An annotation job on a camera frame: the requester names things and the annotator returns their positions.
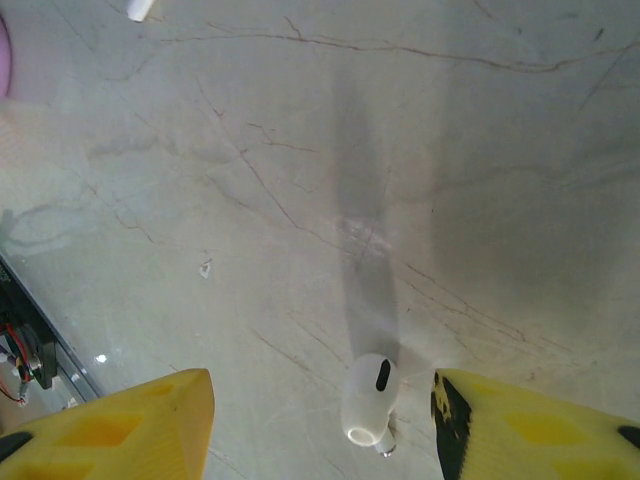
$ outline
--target white object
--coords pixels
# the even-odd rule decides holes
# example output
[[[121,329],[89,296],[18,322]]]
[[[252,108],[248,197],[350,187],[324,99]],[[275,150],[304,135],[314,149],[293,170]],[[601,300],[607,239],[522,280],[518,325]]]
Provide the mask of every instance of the white object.
[[[127,7],[127,15],[134,22],[142,22],[147,15],[155,0],[129,0]]]
[[[200,268],[198,269],[198,273],[205,280],[209,278],[209,273],[211,273],[211,259],[207,260],[202,265],[200,265]]]
[[[388,457],[396,448],[389,430],[400,378],[391,360],[370,353],[356,359],[347,372],[342,396],[342,431],[356,445],[375,446]]]

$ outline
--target wireless earbud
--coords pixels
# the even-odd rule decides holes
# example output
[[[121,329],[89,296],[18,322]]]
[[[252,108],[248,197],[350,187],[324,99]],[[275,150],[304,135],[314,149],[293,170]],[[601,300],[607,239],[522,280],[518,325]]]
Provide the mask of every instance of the wireless earbud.
[[[342,396],[342,431],[347,438],[390,456],[396,441],[389,430],[389,414],[399,389],[398,371],[387,357],[370,353],[356,359]]]

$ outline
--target white marble surface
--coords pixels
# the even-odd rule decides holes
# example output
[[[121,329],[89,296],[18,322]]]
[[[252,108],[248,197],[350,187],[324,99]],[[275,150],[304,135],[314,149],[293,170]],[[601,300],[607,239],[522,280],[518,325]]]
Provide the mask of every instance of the white marble surface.
[[[0,0],[2,247],[105,390],[211,371],[207,478],[440,478],[434,366],[640,419],[640,4],[109,1]]]

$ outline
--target pink object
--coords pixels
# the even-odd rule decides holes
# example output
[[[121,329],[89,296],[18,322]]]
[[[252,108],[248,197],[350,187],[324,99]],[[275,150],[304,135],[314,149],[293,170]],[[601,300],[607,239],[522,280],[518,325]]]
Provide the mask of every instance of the pink object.
[[[9,33],[0,17],[0,98],[6,97],[11,80],[11,44]]]

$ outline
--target earbud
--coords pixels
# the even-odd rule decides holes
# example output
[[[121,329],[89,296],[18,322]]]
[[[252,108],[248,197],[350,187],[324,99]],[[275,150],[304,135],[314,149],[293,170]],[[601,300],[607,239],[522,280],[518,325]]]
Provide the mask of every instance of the earbud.
[[[347,438],[390,456],[396,441],[389,430],[389,414],[399,389],[398,371],[387,357],[370,353],[356,359],[347,372],[342,396],[342,431]]]

